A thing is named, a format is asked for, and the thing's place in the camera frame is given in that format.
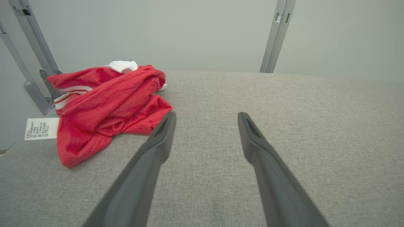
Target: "white cloth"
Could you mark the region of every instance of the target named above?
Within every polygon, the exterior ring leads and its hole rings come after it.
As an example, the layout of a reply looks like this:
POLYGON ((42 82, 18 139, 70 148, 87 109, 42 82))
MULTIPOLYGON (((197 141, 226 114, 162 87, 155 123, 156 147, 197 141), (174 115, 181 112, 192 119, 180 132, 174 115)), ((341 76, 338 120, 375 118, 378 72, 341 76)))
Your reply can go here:
MULTIPOLYGON (((131 69, 132 71, 137 70, 137 64, 134 61, 113 61, 109 65, 104 65, 104 67, 110 67, 120 73, 125 69, 131 69)), ((167 84, 164 84, 159 91, 166 89, 166 87, 167 84)))

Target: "white stripe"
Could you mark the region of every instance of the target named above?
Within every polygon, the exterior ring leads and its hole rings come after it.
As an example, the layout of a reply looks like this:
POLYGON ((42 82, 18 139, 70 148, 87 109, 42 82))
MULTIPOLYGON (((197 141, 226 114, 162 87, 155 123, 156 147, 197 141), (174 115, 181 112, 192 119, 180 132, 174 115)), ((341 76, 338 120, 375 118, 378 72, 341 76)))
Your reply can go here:
POLYGON ((80 94, 80 95, 82 95, 82 94, 85 94, 86 93, 86 91, 74 91, 74 92, 67 92, 68 94, 80 94))
POLYGON ((61 101, 60 103, 55 103, 55 107, 56 107, 56 109, 62 109, 66 104, 67 104, 67 101, 70 99, 70 97, 69 98, 67 98, 67 99, 65 99, 65 100, 63 100, 63 101, 61 101))
POLYGON ((79 85, 79 86, 71 86, 71 87, 63 88, 63 89, 59 89, 59 90, 64 91, 64 92, 70 92, 70 91, 72 91, 72 90, 86 90, 86 91, 91 91, 92 88, 89 87, 89 86, 81 86, 81 85, 79 85))
POLYGON ((56 98, 56 99, 55 99, 55 102, 57 102, 57 101, 59 101, 59 100, 65 98, 66 96, 69 96, 69 95, 70 95, 70 94, 61 95, 59 98, 56 98))

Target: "metal frame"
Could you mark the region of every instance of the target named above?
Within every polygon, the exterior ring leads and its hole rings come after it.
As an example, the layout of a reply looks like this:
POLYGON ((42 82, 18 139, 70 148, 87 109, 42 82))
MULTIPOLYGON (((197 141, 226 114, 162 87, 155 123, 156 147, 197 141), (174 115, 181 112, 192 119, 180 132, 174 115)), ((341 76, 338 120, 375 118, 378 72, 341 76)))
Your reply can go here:
POLYGON ((265 48, 264 58, 259 72, 274 72, 295 4, 296 0, 278 0, 272 20, 271 31, 269 32, 267 47, 265 48))
POLYGON ((46 84, 50 95, 50 103, 54 105, 54 100, 61 96, 61 93, 54 89, 46 80, 48 75, 58 75, 62 72, 58 69, 55 59, 46 44, 45 37, 39 28, 38 22, 31 10, 29 0, 8 0, 13 12, 21 26, 27 40, 34 51, 39 63, 42 66, 40 75, 46 84))
POLYGON ((18 53, 17 49, 15 48, 13 42, 11 41, 10 36, 7 34, 6 29, 1 24, 1 21, 0 21, 0 36, 4 44, 6 45, 7 49, 9 50, 11 56, 17 63, 17 66, 20 68, 21 73, 27 80, 24 83, 25 90, 31 96, 32 100, 34 101, 38 109, 41 111, 41 113, 43 115, 46 115, 54 108, 54 105, 52 106, 51 104, 48 103, 48 101, 45 99, 45 97, 39 90, 38 86, 35 84, 34 79, 32 78, 23 60, 21 59, 21 56, 18 53))
MULTIPOLYGON (((261 64, 261 73, 273 73, 296 3, 296 0, 277 1, 278 2, 272 20, 273 22, 269 33, 267 46, 265 48, 263 61, 261 64)), ((46 43, 46 40, 31 9, 31 5, 29 4, 29 0, 8 0, 8 2, 13 9, 13 12, 25 36, 27 37, 32 50, 34 51, 39 63, 43 68, 40 70, 40 75, 51 94, 49 100, 50 104, 45 104, 42 101, 42 94, 39 92, 39 96, 38 87, 35 85, 32 76, 28 73, 26 66, 22 62, 21 57, 19 56, 19 53, 17 52, 14 44, 11 42, 9 36, 5 35, 6 32, 3 28, 1 30, 3 33, 2 38, 4 37, 3 40, 5 40, 5 43, 7 43, 7 48, 12 53, 12 56, 20 67, 21 72, 27 79, 27 82, 24 85, 25 89, 30 94, 31 98, 34 100, 41 112, 45 115, 50 111, 49 109, 54 107, 54 100, 62 95, 62 93, 54 89, 48 83, 46 78, 48 75, 62 74, 62 72, 58 69, 56 61, 46 43)))

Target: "gray upholstered platform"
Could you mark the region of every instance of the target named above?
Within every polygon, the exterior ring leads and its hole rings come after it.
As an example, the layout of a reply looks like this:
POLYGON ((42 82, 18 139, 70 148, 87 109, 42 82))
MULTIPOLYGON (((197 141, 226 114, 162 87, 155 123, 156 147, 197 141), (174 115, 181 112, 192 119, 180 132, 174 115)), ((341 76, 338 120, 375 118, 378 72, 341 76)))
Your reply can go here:
MULTIPOLYGON (((150 226, 265 225, 237 113, 247 112, 333 226, 404 225, 404 84, 313 76, 168 71, 177 112, 150 226)), ((5 225, 82 224, 146 140, 116 136, 73 169, 56 140, 14 144, 1 158, 5 225)))

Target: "metal post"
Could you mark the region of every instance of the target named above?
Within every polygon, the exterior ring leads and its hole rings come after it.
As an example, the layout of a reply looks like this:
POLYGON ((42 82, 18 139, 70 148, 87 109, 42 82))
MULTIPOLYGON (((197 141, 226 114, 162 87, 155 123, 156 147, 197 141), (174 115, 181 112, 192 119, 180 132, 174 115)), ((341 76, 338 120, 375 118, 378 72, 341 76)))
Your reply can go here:
POLYGON ((295 4, 296 0, 278 0, 267 47, 261 64, 261 73, 274 72, 295 4))
POLYGON ((58 69, 28 0, 9 0, 14 14, 42 68, 50 75, 58 69))
POLYGON ((0 36, 4 44, 6 45, 7 49, 9 50, 11 56, 14 58, 17 66, 20 68, 21 73, 27 80, 24 84, 25 90, 31 96, 32 100, 34 101, 38 109, 41 111, 41 113, 43 115, 46 115, 54 108, 54 105, 52 106, 51 104, 49 104, 48 101, 45 99, 45 97, 42 95, 41 91, 35 84, 31 74, 29 73, 27 67, 25 66, 23 60, 21 59, 20 54, 15 48, 13 42, 11 41, 9 35, 6 32, 6 29, 1 24, 1 22, 0 22, 0 36))

